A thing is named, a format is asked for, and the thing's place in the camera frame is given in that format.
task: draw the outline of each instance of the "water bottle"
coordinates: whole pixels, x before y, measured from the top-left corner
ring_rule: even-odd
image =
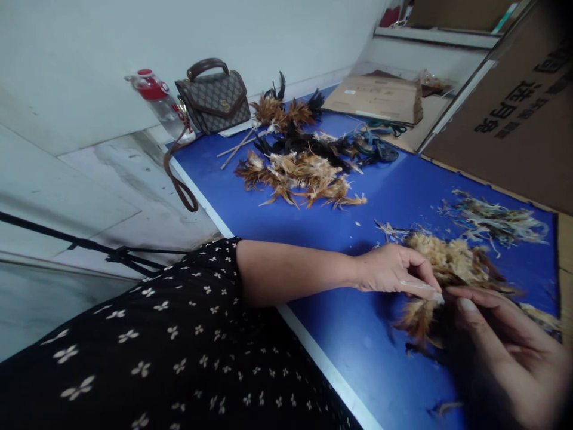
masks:
[[[179,105],[179,102],[169,92],[167,84],[155,76],[155,73],[150,69],[142,69],[137,72],[137,75],[126,76],[125,80],[131,82],[131,85],[148,102],[161,125],[174,140],[181,135],[185,126],[187,130],[179,143],[189,143],[195,139],[195,132],[190,124],[185,124],[184,106]]]

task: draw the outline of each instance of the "red bottle cap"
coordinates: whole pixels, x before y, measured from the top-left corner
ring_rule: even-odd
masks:
[[[167,84],[154,77],[151,69],[141,69],[137,74],[147,82],[141,87],[137,86],[137,91],[145,100],[160,100],[169,95]]]

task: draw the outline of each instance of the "blue table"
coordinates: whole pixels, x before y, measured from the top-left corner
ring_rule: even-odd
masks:
[[[340,136],[354,130],[357,123],[356,118],[347,115],[326,113],[314,128]],[[352,192],[364,193],[368,198],[366,205],[341,211],[315,204],[309,210],[297,210],[280,199],[259,207],[270,198],[271,189],[246,192],[242,178],[233,172],[252,146],[239,150],[222,171],[220,166],[226,156],[216,157],[237,145],[246,133],[230,138],[204,137],[178,153],[173,161],[174,168],[198,192],[199,201],[227,236],[358,255],[377,242],[385,242],[374,219],[400,228],[419,223],[438,237],[457,238],[462,230],[437,211],[443,199],[454,199],[454,189],[512,209],[527,206],[489,186],[400,151],[394,163],[366,167],[364,175],[349,177],[354,181]],[[498,247],[501,257],[496,259],[493,252],[489,256],[509,282],[527,291],[522,300],[558,315],[557,304],[550,297],[557,296],[554,215],[532,205],[528,208],[535,218],[550,226],[550,245],[522,244],[509,250]],[[448,371],[420,355],[408,358],[404,345],[409,339],[404,332],[389,328],[398,319],[404,300],[345,288],[297,300],[288,305],[290,310],[282,308],[291,328],[304,338],[305,347],[365,428],[435,428],[435,418],[427,409],[439,401],[457,400]],[[461,410],[454,410],[442,420],[443,428],[465,427]]]

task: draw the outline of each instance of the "handbag strap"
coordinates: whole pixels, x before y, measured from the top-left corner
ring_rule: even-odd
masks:
[[[210,58],[210,59],[201,60],[201,61],[195,63],[193,66],[191,66],[187,70],[187,77],[189,78],[189,80],[191,82],[193,82],[193,80],[197,76],[199,76],[201,73],[206,72],[207,70],[210,70],[210,69],[216,69],[217,67],[221,67],[223,69],[223,72],[225,72],[226,75],[229,74],[229,68],[227,67],[227,64],[225,64],[225,62],[222,59]]]
[[[181,199],[181,202],[183,202],[185,207],[190,212],[197,212],[199,210],[199,204],[197,203],[197,199],[195,198],[195,195],[191,192],[191,190],[189,189],[189,187],[187,185],[185,185],[178,178],[176,178],[175,175],[173,175],[173,172],[171,171],[171,165],[169,164],[169,161],[170,161],[171,157],[173,156],[173,154],[175,154],[181,148],[185,148],[186,146],[191,145],[194,142],[197,142],[198,139],[200,139],[201,137],[204,136],[204,134],[201,134],[192,142],[179,143],[179,141],[181,140],[181,138],[185,134],[185,131],[187,131],[188,127],[189,127],[189,120],[185,121],[185,126],[183,128],[183,132],[180,134],[180,136],[177,138],[177,140],[173,143],[173,145],[171,145],[169,150],[165,153],[165,155],[163,157],[163,167],[165,169],[165,173],[167,173],[167,176],[169,176],[169,178],[171,179],[171,182],[173,182],[173,186],[175,187],[175,191],[177,191],[177,195]]]

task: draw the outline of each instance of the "handbag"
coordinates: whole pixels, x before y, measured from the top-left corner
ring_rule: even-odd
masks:
[[[222,73],[199,76],[218,67],[223,69]],[[183,132],[165,154],[163,166],[185,207],[190,212],[197,212],[197,199],[189,187],[173,175],[169,160],[179,149],[206,134],[218,133],[248,121],[251,119],[251,111],[247,102],[247,88],[241,75],[235,70],[229,70],[227,64],[218,58],[195,63],[187,70],[187,79],[176,81],[175,85],[179,90],[179,99],[187,110],[187,118]],[[189,120],[193,122],[195,131],[202,134],[190,143],[179,144],[189,126]]]

